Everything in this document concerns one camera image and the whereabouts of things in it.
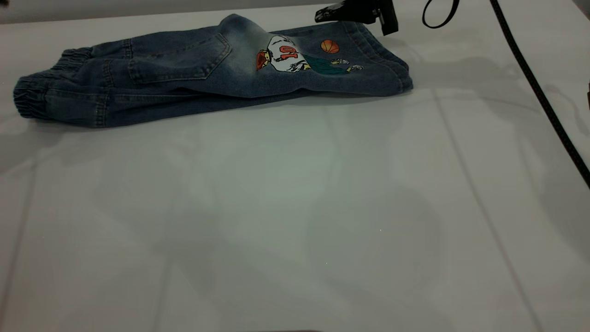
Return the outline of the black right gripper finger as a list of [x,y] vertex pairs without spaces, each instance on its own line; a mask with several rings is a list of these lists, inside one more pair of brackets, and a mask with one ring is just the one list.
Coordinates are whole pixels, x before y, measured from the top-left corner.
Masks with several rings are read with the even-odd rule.
[[392,0],[378,0],[379,19],[384,36],[396,33],[400,26]]
[[350,21],[373,24],[379,15],[380,10],[376,0],[343,0],[319,9],[315,13],[315,22]]

